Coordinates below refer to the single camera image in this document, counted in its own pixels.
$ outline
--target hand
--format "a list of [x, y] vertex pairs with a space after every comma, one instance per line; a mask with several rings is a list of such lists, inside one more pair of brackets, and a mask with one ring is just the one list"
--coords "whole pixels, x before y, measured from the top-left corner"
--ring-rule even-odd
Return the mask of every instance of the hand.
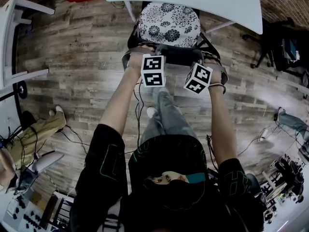
[[[146, 45], [139, 46], [142, 48], [148, 49], [150, 52], [154, 52], [155, 50], [152, 47], [148, 47]], [[140, 77], [141, 63], [143, 61], [143, 54], [132, 52], [129, 60], [129, 65], [127, 69], [133, 70], [135, 74]]]
[[[210, 57], [213, 57], [213, 58], [217, 58], [216, 55], [209, 55], [209, 54], [207, 54], [207, 56], [210, 56]], [[214, 59], [207, 59], [207, 58], [204, 59], [204, 63], [219, 64], [216, 60], [214, 60]], [[221, 83], [221, 76], [222, 76], [221, 71], [212, 70], [211, 84]]]

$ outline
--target black t-shirt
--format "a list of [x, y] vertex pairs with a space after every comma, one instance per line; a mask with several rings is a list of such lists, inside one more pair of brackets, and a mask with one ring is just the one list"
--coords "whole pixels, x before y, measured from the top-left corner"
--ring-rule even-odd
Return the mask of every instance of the black t-shirt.
[[[132, 193], [127, 195], [125, 145], [121, 136], [98, 125], [76, 186], [70, 214], [72, 231], [96, 232], [121, 197], [119, 221], [125, 231], [261, 231], [263, 212], [237, 159], [219, 167], [218, 186], [210, 183], [205, 152], [191, 136], [163, 135], [143, 143], [131, 156]], [[175, 179], [158, 185], [151, 178], [173, 171], [204, 180]]]

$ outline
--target black and white floral cushion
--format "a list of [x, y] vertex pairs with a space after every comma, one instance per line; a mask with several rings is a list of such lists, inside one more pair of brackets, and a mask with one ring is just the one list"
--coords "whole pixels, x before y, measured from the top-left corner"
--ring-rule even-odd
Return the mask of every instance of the black and white floral cushion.
[[140, 15], [139, 30], [143, 39], [155, 43], [192, 47], [199, 38], [201, 26], [191, 8], [151, 2]]

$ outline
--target white device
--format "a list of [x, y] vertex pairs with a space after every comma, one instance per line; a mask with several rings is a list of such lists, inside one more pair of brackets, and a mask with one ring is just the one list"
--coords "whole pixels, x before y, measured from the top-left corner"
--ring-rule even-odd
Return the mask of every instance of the white device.
[[211, 83], [212, 68], [195, 63], [184, 83], [184, 88], [199, 94]]
[[164, 56], [143, 55], [141, 77], [145, 87], [164, 87]]

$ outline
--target khaki pants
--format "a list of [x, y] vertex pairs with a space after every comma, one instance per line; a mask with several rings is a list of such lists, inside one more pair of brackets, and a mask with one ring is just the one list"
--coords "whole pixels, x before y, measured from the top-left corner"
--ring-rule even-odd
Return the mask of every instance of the khaki pants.
[[49, 117], [43, 122], [31, 125], [38, 135], [38, 141], [36, 134], [30, 127], [28, 127], [22, 134], [18, 135], [18, 137], [15, 137], [13, 144], [7, 145], [7, 149], [13, 158], [16, 169], [20, 169], [22, 167], [22, 159], [24, 158], [24, 155], [22, 157], [22, 144], [24, 145], [25, 150], [23, 166], [26, 166], [32, 161], [35, 150], [38, 151], [44, 144], [45, 140], [54, 135], [59, 129], [63, 128], [66, 123], [67, 121], [64, 114], [62, 112], [57, 112], [55, 116]]

